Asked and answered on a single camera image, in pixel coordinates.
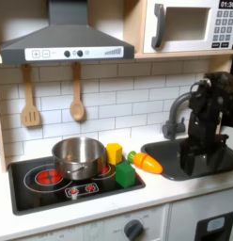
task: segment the green block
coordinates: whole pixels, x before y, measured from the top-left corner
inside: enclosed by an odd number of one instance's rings
[[[116,182],[127,188],[135,184],[135,169],[127,162],[116,165]]]

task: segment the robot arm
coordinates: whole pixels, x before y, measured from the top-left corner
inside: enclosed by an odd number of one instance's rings
[[[189,107],[193,110],[189,122],[189,137],[180,144],[180,165],[192,175],[195,158],[205,155],[207,164],[217,170],[226,150],[227,135],[216,135],[223,114],[226,125],[233,126],[233,76],[227,72],[205,74],[197,83]]]

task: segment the hood button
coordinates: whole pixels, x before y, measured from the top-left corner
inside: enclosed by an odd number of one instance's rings
[[[65,57],[70,57],[70,52],[69,52],[69,51],[65,51],[65,52],[64,52],[64,56],[65,56]]]
[[[83,52],[81,50],[77,51],[77,56],[83,56]]]

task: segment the faucet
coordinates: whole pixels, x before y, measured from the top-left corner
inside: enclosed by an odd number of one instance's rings
[[[181,122],[177,122],[177,113],[180,105],[184,103],[185,101],[190,100],[192,97],[192,93],[188,92],[185,94],[180,95],[175,102],[173,102],[170,114],[169,114],[169,120],[165,122],[165,125],[163,126],[163,135],[166,139],[174,140],[176,137],[176,133],[184,133],[186,131],[186,126],[184,124],[184,118],[181,119]]]

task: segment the red burner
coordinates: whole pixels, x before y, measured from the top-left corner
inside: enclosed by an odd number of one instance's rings
[[[102,169],[102,171],[101,171],[101,175],[103,175],[103,174],[105,174],[105,173],[107,173],[108,171],[109,171],[109,166],[107,165],[107,166],[105,166],[105,168],[103,168]]]
[[[56,185],[61,180],[61,175],[55,169],[44,170],[37,176],[37,181],[41,185]]]

